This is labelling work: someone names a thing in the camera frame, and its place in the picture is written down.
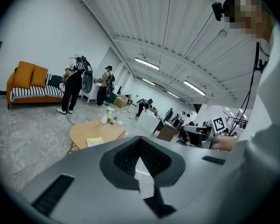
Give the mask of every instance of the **orange sofa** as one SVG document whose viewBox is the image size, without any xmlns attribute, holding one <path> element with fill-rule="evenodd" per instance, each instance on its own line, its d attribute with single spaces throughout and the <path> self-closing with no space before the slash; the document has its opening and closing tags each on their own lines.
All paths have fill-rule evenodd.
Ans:
<svg viewBox="0 0 280 224">
<path fill-rule="evenodd" d="M 13 80 L 14 80 L 14 73 L 10 76 L 10 78 L 7 81 L 7 93 L 6 93 L 6 99 L 7 99 L 7 106 L 9 109 L 10 104 L 23 104 L 23 103 L 61 103 L 62 98 L 59 97 L 29 97 L 29 98 L 18 98 L 13 101 L 10 101 L 10 92 L 13 89 Z"/>
</svg>

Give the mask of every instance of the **black pants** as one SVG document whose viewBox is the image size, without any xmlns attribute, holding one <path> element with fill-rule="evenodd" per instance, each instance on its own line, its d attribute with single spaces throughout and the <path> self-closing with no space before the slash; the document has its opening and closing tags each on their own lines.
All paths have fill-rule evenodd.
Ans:
<svg viewBox="0 0 280 224">
<path fill-rule="evenodd" d="M 81 90 L 81 85 L 82 85 L 82 78 L 80 72 L 76 72 L 75 74 L 71 75 L 67 79 L 67 82 L 65 83 L 65 92 L 62 98 L 61 108 L 63 111 L 66 111 L 69 106 L 70 96 L 71 96 L 71 103 L 69 109 L 70 110 L 74 109 L 79 96 L 79 92 Z"/>
<path fill-rule="evenodd" d="M 97 95 L 97 105 L 101 106 L 107 94 L 107 87 L 100 87 Z"/>
<path fill-rule="evenodd" d="M 142 109 L 139 108 L 138 113 L 136 114 L 136 117 L 139 117 L 141 115 L 142 111 L 143 111 L 143 108 Z"/>
</svg>

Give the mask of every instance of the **cable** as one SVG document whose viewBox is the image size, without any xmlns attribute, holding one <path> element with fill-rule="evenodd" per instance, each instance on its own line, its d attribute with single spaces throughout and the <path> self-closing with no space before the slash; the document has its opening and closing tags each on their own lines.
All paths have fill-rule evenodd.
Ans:
<svg viewBox="0 0 280 224">
<path fill-rule="evenodd" d="M 243 102 L 243 104 L 242 104 L 242 106 L 241 106 L 241 108 L 240 108 L 240 109 L 242 109 L 242 107 L 243 107 L 243 105 L 244 105 L 244 103 L 245 103 L 245 101 L 246 101 L 246 99 L 247 99 L 247 97 L 248 97 L 247 104 L 246 104 L 246 106 L 245 106 L 245 110 L 244 110 L 244 112 L 243 112 L 241 118 L 240 118 L 240 119 L 238 120 L 238 122 L 236 123 L 236 125 L 233 127 L 233 125 L 235 124 L 235 122 L 234 122 L 233 125 L 231 126 L 229 135 L 231 135 L 231 132 L 235 129 L 235 127 L 238 125 L 238 123 L 239 123 L 240 120 L 242 119 L 242 117 L 243 117 L 243 115 L 244 115 L 244 113 L 245 113 L 245 111 L 246 111 L 246 108 L 247 108 L 247 106 L 248 106 L 248 103 L 249 103 L 249 100 L 250 100 L 251 88 L 252 88 L 252 84 L 253 84 L 253 80 L 254 80 L 254 73 L 255 73 L 255 70 L 258 70 L 257 65 L 258 65 L 258 62 L 259 62 L 259 48 L 260 48 L 260 42 L 257 42 L 257 43 L 256 43 L 256 53 L 255 53 L 255 60 L 254 60 L 253 73 L 252 73 L 252 77 L 251 77 L 251 81 L 250 81 L 250 88 L 249 88 L 248 94 L 247 94 L 247 96 L 246 96 L 246 98 L 245 98 L 245 100 L 244 100 L 244 102 Z"/>
<path fill-rule="evenodd" d="M 68 121 L 69 121 L 73 126 L 75 126 L 75 125 L 70 121 L 69 117 L 67 117 L 67 111 L 66 111 L 65 115 L 66 115 L 66 118 L 68 119 Z"/>
<path fill-rule="evenodd" d="M 252 73 L 252 77 L 251 77 L 251 82 L 250 82 L 249 92 L 248 92 L 248 94 L 247 94 L 247 96 L 246 96 L 246 98 L 245 98 L 245 100 L 244 100 L 244 102 L 243 102 L 243 104 L 242 104 L 242 106 L 241 106 L 241 109 L 242 109 L 242 107 L 243 107 L 243 105 L 244 105 L 244 103 L 245 103 L 245 101 L 246 101 L 246 99 L 247 99 L 247 97 L 248 97 L 248 100 L 247 100 L 245 109 L 244 109 L 244 111 L 243 111 L 241 117 L 240 117 L 239 120 L 237 121 L 237 123 L 236 123 L 236 124 L 235 124 L 235 122 L 233 123 L 233 125 L 235 124 L 235 126 L 233 127 L 233 125 L 232 125 L 232 127 L 231 127 L 231 129 L 230 129 L 230 132 L 229 132 L 229 135 L 231 135 L 232 131 L 233 131 L 233 130 L 235 129 L 235 127 L 238 125 L 238 123 L 239 123 L 240 120 L 242 119 L 242 117 L 243 117 L 243 115 L 244 115 L 244 113 L 245 113 L 245 111 L 246 111 L 246 109 L 247 109 L 247 106 L 248 106 L 248 103 L 249 103 L 249 100 L 250 100 L 251 88 L 252 88 L 252 84 L 253 84 L 253 80 L 254 80 L 254 73 L 255 73 L 255 69 L 253 69 L 253 73 Z"/>
<path fill-rule="evenodd" d="M 268 58 L 270 58 L 270 55 L 268 55 L 268 54 L 262 49 L 260 42 L 261 42 L 261 39 L 259 40 L 259 48 L 260 48 L 261 52 L 262 52 L 263 54 L 265 54 Z"/>
</svg>

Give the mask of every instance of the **fluorescent light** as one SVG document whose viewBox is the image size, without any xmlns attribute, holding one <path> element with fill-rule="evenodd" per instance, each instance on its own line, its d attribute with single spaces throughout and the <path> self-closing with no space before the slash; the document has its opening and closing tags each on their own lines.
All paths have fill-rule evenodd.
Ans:
<svg viewBox="0 0 280 224">
<path fill-rule="evenodd" d="M 149 66 L 149 67 L 151 67 L 151 68 L 154 68 L 154 69 L 156 69 L 156 70 L 159 70 L 159 67 L 158 67 L 158 66 L 156 66 L 156 65 L 154 65 L 154 64 L 151 64 L 151 63 L 149 63 L 149 62 L 143 61 L 143 60 L 141 60 L 141 59 L 139 59 L 139 58 L 135 58 L 135 61 L 140 62 L 140 63 L 142 63 L 142 64 L 145 64 L 145 65 L 147 65 L 147 66 Z"/>
<path fill-rule="evenodd" d="M 199 94 L 201 95 L 206 95 L 206 93 L 204 93 L 202 90 L 198 89 L 196 86 L 192 85 L 189 81 L 184 81 L 184 84 L 186 84 L 187 86 L 189 86 L 190 88 L 192 88 L 193 90 L 197 91 Z"/>
<path fill-rule="evenodd" d="M 143 79 L 143 78 L 142 78 L 142 80 L 146 81 L 147 83 L 150 83 L 150 84 L 154 85 L 154 83 L 152 83 L 152 82 L 150 82 L 150 81 L 148 81 L 148 80 L 146 80 L 146 79 Z"/>
<path fill-rule="evenodd" d="M 178 96 L 176 96 L 176 95 L 174 95 L 174 94 L 170 93 L 169 91 L 168 91 L 167 93 L 179 99 L 179 97 L 178 97 Z"/>
</svg>

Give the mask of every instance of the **desk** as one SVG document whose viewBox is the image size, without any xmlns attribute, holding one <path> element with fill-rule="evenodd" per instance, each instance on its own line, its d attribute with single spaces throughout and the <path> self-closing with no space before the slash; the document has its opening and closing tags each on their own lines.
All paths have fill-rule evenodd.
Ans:
<svg viewBox="0 0 280 224">
<path fill-rule="evenodd" d="M 155 127 L 158 125 L 159 120 L 155 116 L 150 115 L 145 111 L 142 111 L 141 115 L 137 120 L 137 123 L 143 128 L 145 128 L 146 130 L 152 132 L 155 129 Z"/>
<path fill-rule="evenodd" d="M 163 120 L 160 120 L 153 133 L 155 133 L 155 131 L 160 131 L 157 139 L 165 140 L 168 142 L 170 142 L 173 139 L 174 135 L 176 135 L 178 132 L 173 125 L 166 121 L 164 122 Z"/>
<path fill-rule="evenodd" d="M 71 152 L 74 144 L 78 149 L 87 148 L 87 138 L 102 137 L 104 143 L 107 143 L 123 138 L 125 132 L 124 126 L 110 123 L 102 125 L 99 119 L 75 125 L 70 129 L 71 144 L 69 152 Z"/>
<path fill-rule="evenodd" d="M 83 98 L 83 96 L 86 96 L 88 98 L 87 103 L 89 103 L 91 99 L 96 100 L 98 95 L 98 90 L 100 87 L 101 87 L 100 83 L 92 83 L 91 91 L 88 94 L 85 94 L 82 90 L 80 91 L 81 98 Z"/>
</svg>

